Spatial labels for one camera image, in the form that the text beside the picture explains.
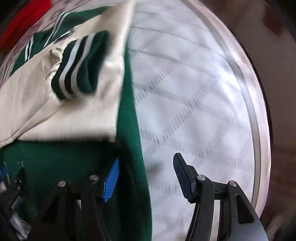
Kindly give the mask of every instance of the red fabric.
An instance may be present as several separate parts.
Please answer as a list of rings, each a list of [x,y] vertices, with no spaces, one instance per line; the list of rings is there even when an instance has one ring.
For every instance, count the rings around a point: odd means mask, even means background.
[[[51,7],[50,0],[30,0],[5,29],[0,38],[0,50],[10,51],[23,34]]]

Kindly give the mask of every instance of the striped cuff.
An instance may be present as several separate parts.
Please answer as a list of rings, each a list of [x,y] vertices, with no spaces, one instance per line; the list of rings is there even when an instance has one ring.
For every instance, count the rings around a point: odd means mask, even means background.
[[[81,92],[95,92],[108,41],[109,32],[103,30],[68,44],[51,83],[59,99],[72,99]]]

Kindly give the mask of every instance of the green garment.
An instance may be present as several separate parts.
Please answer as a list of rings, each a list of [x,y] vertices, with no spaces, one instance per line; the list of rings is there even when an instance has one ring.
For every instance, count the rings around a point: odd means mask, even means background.
[[[62,24],[49,43],[70,30],[73,24],[83,23],[89,18],[101,14],[102,10],[100,9],[67,15],[64,22],[68,25],[64,27]],[[69,18],[75,19],[75,16],[78,16],[79,21],[73,21],[70,26],[71,20]],[[44,41],[34,41],[34,44],[31,56],[32,53],[37,53],[43,48]],[[124,146],[124,151],[119,156],[119,178],[113,196],[104,205],[103,215],[112,241],[150,241],[152,235],[151,206],[127,53],[124,59],[125,76],[116,136],[117,145]],[[14,71],[24,62],[22,51],[14,66]],[[4,162],[6,163],[12,180],[22,167],[20,163],[23,163],[28,189],[35,200],[34,205],[37,212],[39,212],[47,196],[59,181],[64,180],[71,184],[84,181],[92,174],[100,173],[105,167],[106,161],[110,161],[114,157],[114,151],[114,143],[103,141],[31,142],[16,140],[0,149],[0,155],[2,156],[1,166]]]
[[[66,97],[60,89],[60,80],[64,82],[67,94],[71,96],[71,98],[75,97],[75,93],[73,93],[71,89],[72,74],[83,56],[87,39],[91,40],[90,48],[88,51],[85,51],[87,55],[81,62],[77,74],[73,77],[77,83],[78,89],[82,93],[90,94],[94,93],[96,90],[98,75],[104,62],[109,41],[109,32],[107,30],[74,40],[65,48],[62,62],[52,79],[52,89],[61,100],[66,99]],[[67,71],[64,71],[65,66],[70,62],[69,57],[72,60],[71,67]]]

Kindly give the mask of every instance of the blue gripper pad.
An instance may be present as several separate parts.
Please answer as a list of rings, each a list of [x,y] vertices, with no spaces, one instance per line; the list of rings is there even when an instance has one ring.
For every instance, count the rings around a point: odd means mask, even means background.
[[[6,180],[6,178],[7,178],[7,176],[6,176],[7,172],[8,172],[8,168],[7,167],[5,167],[5,168],[3,168],[1,170],[1,172],[0,172],[0,182]]]
[[[114,161],[104,183],[104,192],[102,195],[104,202],[107,202],[108,199],[112,197],[118,176],[119,176],[119,160],[117,158]]]
[[[191,173],[189,166],[185,163],[182,155],[176,153],[173,158],[173,166],[177,175],[184,197],[191,202],[196,196],[195,177]]]

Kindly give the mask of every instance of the cream garment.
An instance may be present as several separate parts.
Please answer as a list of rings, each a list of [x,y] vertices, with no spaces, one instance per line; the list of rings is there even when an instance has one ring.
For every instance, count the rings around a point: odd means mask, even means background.
[[[21,140],[114,140],[124,76],[123,54],[133,17],[134,0],[107,9],[73,28],[67,39],[52,43],[15,71],[0,90],[0,147]],[[95,95],[60,101],[51,80],[67,44],[91,33],[108,30],[106,54]]]

